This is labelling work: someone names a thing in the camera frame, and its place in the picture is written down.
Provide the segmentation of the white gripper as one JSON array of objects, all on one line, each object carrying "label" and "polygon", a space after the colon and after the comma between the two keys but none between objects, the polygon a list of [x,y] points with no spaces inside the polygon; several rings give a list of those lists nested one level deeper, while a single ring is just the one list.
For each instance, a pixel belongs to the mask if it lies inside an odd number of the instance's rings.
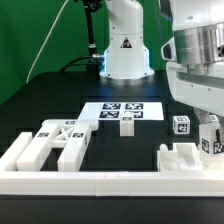
[{"label": "white gripper", "polygon": [[210,113],[224,117],[224,61],[211,63],[207,75],[190,75],[176,61],[174,38],[161,47],[161,55],[167,61],[168,85],[176,101],[195,107],[200,124],[212,122]]}]

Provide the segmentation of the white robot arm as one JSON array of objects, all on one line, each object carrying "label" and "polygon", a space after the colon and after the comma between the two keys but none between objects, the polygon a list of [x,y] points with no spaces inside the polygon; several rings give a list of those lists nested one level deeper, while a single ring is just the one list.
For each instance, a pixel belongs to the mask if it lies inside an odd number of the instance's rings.
[{"label": "white robot arm", "polygon": [[[137,0],[105,0],[109,46],[100,76],[118,85],[154,74],[143,42],[143,7]],[[172,21],[172,38],[162,46],[172,97],[224,118],[224,0],[158,0]]]}]

